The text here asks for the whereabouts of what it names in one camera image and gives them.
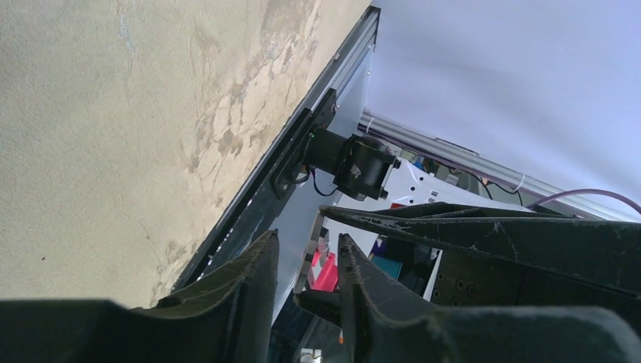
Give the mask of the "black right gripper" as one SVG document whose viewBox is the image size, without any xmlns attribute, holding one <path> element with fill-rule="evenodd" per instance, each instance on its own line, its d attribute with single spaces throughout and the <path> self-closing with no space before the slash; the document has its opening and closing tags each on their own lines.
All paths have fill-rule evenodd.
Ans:
<svg viewBox="0 0 641 363">
<path fill-rule="evenodd" d="M 598 306 L 640 330 L 638 223 L 448 203 L 379 211 L 322 206 L 320 214 L 454 251 L 441 254 L 431 296 L 437 305 Z"/>
</svg>

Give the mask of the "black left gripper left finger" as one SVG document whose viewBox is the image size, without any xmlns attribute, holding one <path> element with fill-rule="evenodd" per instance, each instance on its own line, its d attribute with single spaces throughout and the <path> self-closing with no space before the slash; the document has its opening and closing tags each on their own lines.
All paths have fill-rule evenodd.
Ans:
<svg viewBox="0 0 641 363">
<path fill-rule="evenodd" d="M 3 362 L 264 362 L 279 240 L 240 255 L 150 309 L 107 299 L 4 300 Z"/>
</svg>

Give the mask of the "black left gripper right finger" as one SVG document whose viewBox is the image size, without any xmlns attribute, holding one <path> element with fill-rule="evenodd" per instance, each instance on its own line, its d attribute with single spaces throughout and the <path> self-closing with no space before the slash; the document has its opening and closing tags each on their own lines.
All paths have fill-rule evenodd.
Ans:
<svg viewBox="0 0 641 363">
<path fill-rule="evenodd" d="M 640 339 L 593 307 L 439 307 L 338 242 L 340 318 L 351 362 L 638 362 Z"/>
</svg>

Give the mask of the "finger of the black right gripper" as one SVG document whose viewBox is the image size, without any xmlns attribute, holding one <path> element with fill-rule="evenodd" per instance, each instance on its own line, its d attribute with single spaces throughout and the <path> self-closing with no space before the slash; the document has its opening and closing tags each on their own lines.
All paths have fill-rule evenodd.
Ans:
<svg viewBox="0 0 641 363">
<path fill-rule="evenodd" d="M 293 302 L 300 309 L 316 315 L 337 327 L 342 327 L 339 293 L 304 290 L 293 295 Z"/>
</svg>

